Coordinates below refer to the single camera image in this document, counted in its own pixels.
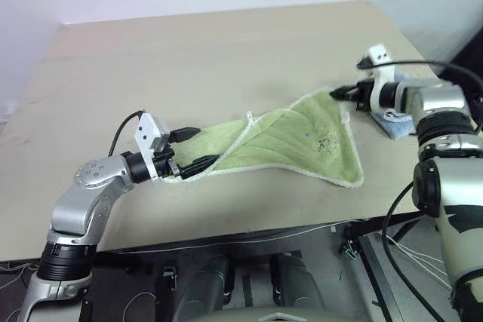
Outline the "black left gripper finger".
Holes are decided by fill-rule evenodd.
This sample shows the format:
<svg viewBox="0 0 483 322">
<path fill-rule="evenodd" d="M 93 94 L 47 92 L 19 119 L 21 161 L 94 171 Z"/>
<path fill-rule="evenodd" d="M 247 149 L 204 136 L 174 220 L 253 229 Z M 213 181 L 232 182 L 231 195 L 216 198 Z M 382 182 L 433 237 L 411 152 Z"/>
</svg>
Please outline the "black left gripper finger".
<svg viewBox="0 0 483 322">
<path fill-rule="evenodd" d="M 195 159 L 192 161 L 191 164 L 186 166 L 177 165 L 178 172 L 175 174 L 175 177 L 179 177 L 182 180 L 190 179 L 200 173 L 206 171 L 212 164 L 214 164 L 219 155 L 205 155 L 200 158 Z"/>
<path fill-rule="evenodd" d="M 182 143 L 185 142 L 199 133 L 197 127 L 183 127 L 180 129 L 172 130 L 170 132 L 168 143 Z"/>
</svg>

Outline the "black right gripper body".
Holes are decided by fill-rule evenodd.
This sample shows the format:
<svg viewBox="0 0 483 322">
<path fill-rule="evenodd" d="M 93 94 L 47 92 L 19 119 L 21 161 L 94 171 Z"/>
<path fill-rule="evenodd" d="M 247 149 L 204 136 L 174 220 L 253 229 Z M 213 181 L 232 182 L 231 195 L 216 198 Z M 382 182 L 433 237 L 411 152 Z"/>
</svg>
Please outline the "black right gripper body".
<svg viewBox="0 0 483 322">
<path fill-rule="evenodd" d="M 356 110 L 361 112 L 371 111 L 371 94 L 374 89 L 374 80 L 372 78 L 366 78 L 358 81 L 356 84 L 357 97 L 356 97 Z"/>
</svg>

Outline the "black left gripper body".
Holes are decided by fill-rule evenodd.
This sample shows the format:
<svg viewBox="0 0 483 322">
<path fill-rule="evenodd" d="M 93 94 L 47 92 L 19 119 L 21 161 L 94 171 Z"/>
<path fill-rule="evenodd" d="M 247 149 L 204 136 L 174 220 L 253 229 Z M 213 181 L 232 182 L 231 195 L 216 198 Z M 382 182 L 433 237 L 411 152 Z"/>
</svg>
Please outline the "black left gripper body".
<svg viewBox="0 0 483 322">
<path fill-rule="evenodd" d="M 153 164 L 158 177 L 164 179 L 169 176 L 177 177 L 180 175 L 180 169 L 174 162 L 174 155 L 174 150 L 169 143 L 161 151 L 154 152 Z"/>
</svg>

